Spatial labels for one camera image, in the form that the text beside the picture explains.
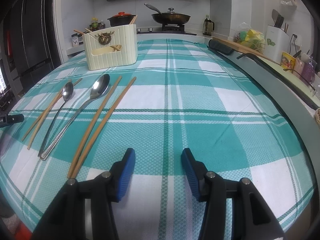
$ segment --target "tablecloth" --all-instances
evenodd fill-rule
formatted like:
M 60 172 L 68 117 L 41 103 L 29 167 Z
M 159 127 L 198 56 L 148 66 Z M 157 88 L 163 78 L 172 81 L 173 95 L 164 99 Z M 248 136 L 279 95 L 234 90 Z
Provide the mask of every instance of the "tablecloth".
M 44 77 L 11 111 L 24 114 L 25 121 L 0 129 L 0 188 L 27 227 L 35 228 L 65 183 L 75 150 L 104 97 L 81 112 L 47 161 L 37 153 L 62 99 L 30 150 L 31 134 L 23 142 L 22 136 L 69 78 L 82 77 L 59 114 L 52 141 L 89 98 L 94 81 L 109 73 L 111 84 L 119 75 L 123 78 L 94 130 L 130 79 L 137 80 L 100 133 L 77 180 L 96 177 L 121 160 L 128 147 L 135 149 L 127 194 L 113 204 L 120 239 L 197 239 L 205 204 L 191 195 L 180 160 L 185 147 L 226 179 L 251 179 L 287 230 L 308 204 L 314 177 L 299 136 L 266 92 L 204 44 L 139 41 L 138 53 L 133 65 L 97 71 L 88 70 L 81 53 Z M 231 205 L 228 201 L 225 239 L 231 234 Z

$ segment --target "wall outlet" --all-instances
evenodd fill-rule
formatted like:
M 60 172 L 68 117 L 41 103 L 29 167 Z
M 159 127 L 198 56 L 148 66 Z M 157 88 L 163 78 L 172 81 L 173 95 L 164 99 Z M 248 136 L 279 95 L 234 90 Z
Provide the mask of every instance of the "wall outlet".
M 296 34 L 296 35 L 297 35 L 297 38 L 294 37 L 294 36 L 292 37 L 291 44 L 296 44 L 297 47 L 301 47 L 301 45 L 302 45 L 302 37 L 301 37 L 300 34 Z

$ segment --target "spoon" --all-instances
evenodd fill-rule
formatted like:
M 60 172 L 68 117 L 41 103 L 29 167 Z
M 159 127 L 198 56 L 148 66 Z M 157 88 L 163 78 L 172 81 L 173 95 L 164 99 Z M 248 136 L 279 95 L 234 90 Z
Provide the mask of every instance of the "spoon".
M 98 78 L 98 80 L 93 84 L 90 92 L 90 98 L 85 101 L 80 108 L 75 112 L 75 114 L 70 118 L 70 120 L 67 122 L 65 127 L 61 130 L 61 132 L 56 136 L 56 138 L 53 140 L 53 142 L 48 146 L 48 148 L 41 154 L 40 159 L 46 160 L 49 156 L 52 149 L 55 147 L 57 142 L 62 137 L 63 133 L 67 130 L 71 122 L 79 115 L 81 110 L 85 108 L 89 103 L 99 98 L 108 88 L 110 82 L 110 76 L 109 74 L 104 74 L 101 77 Z
M 160 12 L 160 10 L 159 10 L 158 8 L 154 7 L 153 5 L 148 4 L 148 3 L 145 3 L 144 5 L 147 6 L 149 9 L 154 10 L 154 11 L 156 11 L 157 13 L 162 14 L 162 12 Z
M 73 94 L 73 83 L 72 82 L 68 82 L 64 88 L 63 88 L 63 91 L 62 91 L 62 97 L 63 97 L 63 100 L 64 100 L 64 103 L 62 104 L 62 106 L 60 106 L 58 112 L 56 113 L 56 115 L 54 116 L 50 126 L 49 126 L 49 129 L 44 137 L 44 140 L 42 142 L 42 145 L 40 147 L 40 150 L 39 150 L 39 153 L 38 153 L 38 157 L 43 153 L 43 150 L 44 150 L 44 147 L 45 147 L 45 144 L 47 143 L 47 140 L 48 140 L 48 137 L 49 137 L 49 134 L 50 134 L 50 131 L 52 130 L 53 128 L 53 125 L 54 125 L 54 122 L 56 121 L 61 109 L 64 107 L 64 105 L 69 101 L 69 99 L 72 97 L 72 94 Z

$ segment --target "pan handle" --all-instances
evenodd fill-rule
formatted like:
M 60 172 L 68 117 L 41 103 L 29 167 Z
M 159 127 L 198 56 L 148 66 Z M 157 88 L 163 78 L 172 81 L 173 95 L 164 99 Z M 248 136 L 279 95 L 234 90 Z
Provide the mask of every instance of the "pan handle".
M 154 11 L 156 11 L 157 13 L 162 14 L 162 12 L 160 12 L 159 9 L 157 9 L 157 8 L 154 7 L 153 5 L 147 4 L 147 3 L 145 3 L 144 5 L 147 6 L 149 9 L 154 10 Z

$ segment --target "blue gripper pad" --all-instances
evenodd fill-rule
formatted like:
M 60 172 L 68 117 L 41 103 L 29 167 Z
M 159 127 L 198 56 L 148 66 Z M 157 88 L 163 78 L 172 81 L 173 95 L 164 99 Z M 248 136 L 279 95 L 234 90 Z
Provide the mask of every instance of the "blue gripper pad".
M 182 151 L 181 160 L 182 160 L 183 169 L 186 173 L 186 176 L 187 176 L 187 179 L 189 182 L 191 192 L 192 192 L 193 196 L 199 201 L 200 200 L 199 181 L 197 179 L 194 168 L 192 167 L 192 164 L 191 164 L 192 162 L 195 162 L 196 160 L 194 159 L 189 148 L 185 148 Z
M 136 162 L 136 154 L 134 149 L 128 148 L 121 162 L 124 162 L 124 167 L 118 181 L 118 192 L 116 194 L 116 198 L 118 199 L 118 201 L 120 201 L 125 195 L 131 175 L 133 173 L 134 165 Z

